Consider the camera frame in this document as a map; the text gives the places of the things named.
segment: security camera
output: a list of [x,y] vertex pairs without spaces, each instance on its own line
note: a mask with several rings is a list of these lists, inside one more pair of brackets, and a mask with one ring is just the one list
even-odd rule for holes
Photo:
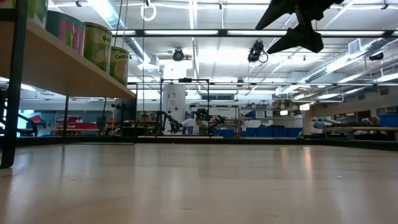
[[176,62],[181,62],[184,60],[184,53],[182,52],[182,49],[175,49],[173,53],[173,60]]

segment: wooden floor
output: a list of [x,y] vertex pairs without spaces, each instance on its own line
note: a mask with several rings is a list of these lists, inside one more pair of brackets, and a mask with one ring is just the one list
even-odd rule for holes
[[398,153],[329,146],[40,146],[0,170],[0,223],[398,222]]

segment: ceiling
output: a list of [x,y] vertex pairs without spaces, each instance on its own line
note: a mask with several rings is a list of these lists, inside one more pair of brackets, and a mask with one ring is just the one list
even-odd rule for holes
[[[80,1],[82,7],[76,7],[75,0],[52,0],[52,2],[49,10],[63,12],[83,22],[95,22],[109,27],[88,1]],[[254,29],[270,1],[221,0],[221,2],[222,10],[219,8],[219,0],[197,0],[197,7],[193,7],[197,9],[197,16],[191,17],[190,20],[190,0],[152,0],[151,4],[156,7],[157,14],[151,21],[144,21],[141,17],[142,0],[123,0],[113,3],[117,12],[123,3],[121,18],[125,20],[128,29],[191,29],[192,24],[194,29]],[[389,7],[381,10],[384,5],[383,0],[347,0],[342,5],[332,6],[331,9],[326,10],[324,18],[318,22],[313,21],[313,26],[317,29],[338,30],[397,29],[398,0],[387,0],[387,3]],[[146,9],[145,15],[150,17],[152,12],[152,9]],[[297,25],[296,16],[293,15],[287,22],[288,18],[288,14],[280,17],[267,29],[295,27]],[[327,60],[347,50],[348,43],[354,41],[354,39],[323,38],[325,48],[318,54],[296,47],[270,55],[269,61],[261,65],[260,63],[250,64],[247,60],[249,49],[256,40],[263,41],[267,46],[273,38],[196,37],[198,77],[209,78],[217,82],[236,82],[238,78],[245,78],[244,80],[247,82],[297,82],[299,78],[295,74],[307,73],[314,68],[321,67]],[[193,55],[191,37],[148,37],[136,38],[136,41],[146,54],[157,55],[161,64],[172,61],[170,52],[175,48],[182,48],[185,54]],[[126,44],[123,44],[121,39],[118,39],[116,45],[119,47],[123,45],[125,49],[131,50]],[[396,58],[396,54],[398,54],[396,44],[384,49],[384,53],[384,60]],[[382,62],[368,62],[367,65],[376,66],[379,63]],[[130,62],[131,81],[153,82],[155,80],[156,82],[160,80],[159,72],[143,73],[137,67],[139,64],[137,59]],[[364,70],[363,59],[335,72],[349,76],[362,70]],[[193,78],[192,66],[191,69],[188,69],[187,75]],[[257,90],[273,90],[275,88],[276,86],[260,86]]]

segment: floor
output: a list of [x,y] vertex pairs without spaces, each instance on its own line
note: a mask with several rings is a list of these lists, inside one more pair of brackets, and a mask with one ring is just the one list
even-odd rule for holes
[[398,153],[138,144],[17,150],[0,223],[397,223]]

